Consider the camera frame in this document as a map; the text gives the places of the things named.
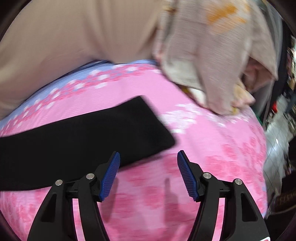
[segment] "beige fabric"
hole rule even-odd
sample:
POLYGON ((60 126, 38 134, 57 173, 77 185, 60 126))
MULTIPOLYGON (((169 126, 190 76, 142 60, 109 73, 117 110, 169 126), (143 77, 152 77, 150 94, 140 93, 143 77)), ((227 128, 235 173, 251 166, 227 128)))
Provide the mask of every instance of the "beige fabric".
POLYGON ((218 114, 233 113, 234 91, 249 56, 262 64, 249 89, 277 78, 267 23, 252 1, 179 0, 174 19, 163 12, 160 22, 154 55, 164 73, 191 93, 191 88, 204 92, 204 106, 218 114))
MULTIPOLYGON (((196 101, 201 107, 208 108, 207 97, 204 91, 184 86, 181 89, 183 91, 186 89, 187 91, 185 93, 190 93, 189 97, 196 101)), ((234 85, 233 93, 234 98, 231 102, 232 115, 238 114, 240 110, 255 103, 255 98, 246 90, 245 85, 240 79, 238 79, 238 82, 234 85)))
POLYGON ((151 58, 161 0, 32 0, 0 42, 0 119, 92 60, 151 58))
POLYGON ((291 90, 295 89, 295 79, 290 79, 289 81, 289 87, 291 90))

